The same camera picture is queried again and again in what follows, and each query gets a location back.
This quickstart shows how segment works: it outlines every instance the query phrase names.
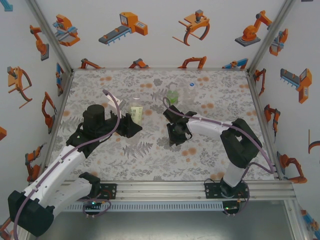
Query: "plastic bottle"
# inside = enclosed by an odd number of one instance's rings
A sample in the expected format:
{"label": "plastic bottle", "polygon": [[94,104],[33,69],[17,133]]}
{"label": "plastic bottle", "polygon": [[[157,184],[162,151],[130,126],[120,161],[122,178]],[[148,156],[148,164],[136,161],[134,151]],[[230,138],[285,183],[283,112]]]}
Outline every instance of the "plastic bottle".
{"label": "plastic bottle", "polygon": [[[140,94],[134,93],[132,96],[132,99],[129,103],[129,114],[131,115],[132,121],[135,124],[138,124],[141,126],[142,123],[142,113],[143,113],[144,107],[141,104],[140,101]],[[140,132],[136,133],[134,136],[130,138],[126,138],[125,142],[130,145],[136,145],[140,141]]]}
{"label": "plastic bottle", "polygon": [[196,85],[193,82],[190,82],[188,87],[184,89],[183,104],[186,105],[186,107],[192,106],[195,102],[196,95]]}
{"label": "plastic bottle", "polygon": [[140,101],[140,94],[134,93],[129,103],[129,114],[131,115],[132,121],[140,126],[142,122],[143,109],[144,107]]}
{"label": "plastic bottle", "polygon": [[176,85],[171,84],[169,91],[166,93],[166,97],[170,100],[171,105],[178,103],[179,93],[176,88]]}

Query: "gray floor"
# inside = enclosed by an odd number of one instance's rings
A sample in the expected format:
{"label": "gray floor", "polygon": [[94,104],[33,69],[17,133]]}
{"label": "gray floor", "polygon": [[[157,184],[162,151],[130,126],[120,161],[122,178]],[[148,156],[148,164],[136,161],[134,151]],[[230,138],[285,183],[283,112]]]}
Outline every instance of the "gray floor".
{"label": "gray floor", "polygon": [[292,240],[281,202],[221,212],[110,212],[97,219],[61,213],[39,240]]}

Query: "patterned table surface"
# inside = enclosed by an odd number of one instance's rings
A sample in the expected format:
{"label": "patterned table surface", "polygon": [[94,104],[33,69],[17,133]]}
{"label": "patterned table surface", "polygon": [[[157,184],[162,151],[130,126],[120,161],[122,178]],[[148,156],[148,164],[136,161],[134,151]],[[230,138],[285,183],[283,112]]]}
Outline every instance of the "patterned table surface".
{"label": "patterned table surface", "polygon": [[[75,180],[81,173],[92,173],[109,181],[200,181],[209,177],[221,179],[229,159],[221,140],[195,134],[179,146],[169,146],[169,136],[163,116],[162,98],[170,84],[177,89],[189,82],[196,83],[197,96],[191,106],[180,101],[176,107],[186,113],[194,111],[211,119],[234,121],[244,119],[264,145],[264,139],[244,71],[192,70],[78,70],[74,74],[64,108],[50,163],[59,155],[67,139],[83,121],[88,106],[101,104],[105,118],[110,107],[102,90],[107,89],[119,99],[125,99],[128,110],[131,96],[139,92],[143,105],[139,143],[130,145],[124,137],[114,134],[70,174]],[[268,166],[261,155],[255,162]],[[273,180],[274,177],[253,166],[246,180]]]}

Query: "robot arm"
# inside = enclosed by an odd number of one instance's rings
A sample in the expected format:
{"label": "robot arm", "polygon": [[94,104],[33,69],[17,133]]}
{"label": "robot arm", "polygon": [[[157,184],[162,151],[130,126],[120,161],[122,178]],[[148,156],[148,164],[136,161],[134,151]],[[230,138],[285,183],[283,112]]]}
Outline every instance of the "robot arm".
{"label": "robot arm", "polygon": [[190,62],[199,62],[199,65],[197,68],[202,69],[206,63],[206,60],[207,60],[206,56],[204,56],[204,57],[191,57],[191,58],[184,60],[183,64],[181,66],[179,66],[178,69],[186,69],[188,63],[190,63]]}
{"label": "robot arm", "polygon": [[10,194],[8,197],[10,219],[14,222],[19,215],[17,224],[38,237],[49,229],[54,218],[65,207],[84,196],[90,199],[96,198],[101,192],[100,179],[87,172],[81,174],[67,188],[59,190],[59,187],[70,172],[100,145],[99,140],[110,134],[114,128],[119,135],[127,138],[142,130],[141,126],[132,121],[128,113],[119,122],[118,117],[112,112],[111,118],[105,120],[103,106],[98,104],[89,106],[83,113],[83,122],[66,141],[66,146],[55,161],[24,191],[13,191]]}
{"label": "robot arm", "polygon": [[[170,106],[170,109],[181,114],[173,105]],[[202,117],[196,112],[189,111],[186,116],[197,119],[175,115],[168,109],[163,114],[170,122],[167,124],[170,146],[174,144],[179,145],[187,141],[186,134],[190,135],[190,138],[192,138],[192,134],[202,134],[216,140],[222,140],[231,163],[224,177],[221,179],[221,193],[226,198],[235,195],[246,168],[259,152],[258,148],[241,132],[221,124],[203,121],[209,118]],[[262,146],[258,137],[243,119],[238,118],[233,122],[225,123],[243,130],[252,137],[260,147]]]}

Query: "bottle cap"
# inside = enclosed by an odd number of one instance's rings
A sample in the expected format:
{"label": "bottle cap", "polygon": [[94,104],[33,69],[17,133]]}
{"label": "bottle cap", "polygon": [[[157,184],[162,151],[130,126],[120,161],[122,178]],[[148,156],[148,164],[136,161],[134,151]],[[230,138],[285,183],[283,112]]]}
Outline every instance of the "bottle cap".
{"label": "bottle cap", "polygon": [[139,100],[139,99],[140,99],[140,94],[139,94],[139,93],[134,93],[134,94],[132,95],[132,98],[133,98],[134,100]]}
{"label": "bottle cap", "polygon": [[171,84],[170,85],[170,91],[175,91],[176,90],[176,85],[174,85],[174,84]]}
{"label": "bottle cap", "polygon": [[196,86],[196,85],[195,85],[193,82],[190,82],[190,83],[189,83],[189,89],[194,89],[195,86]]}

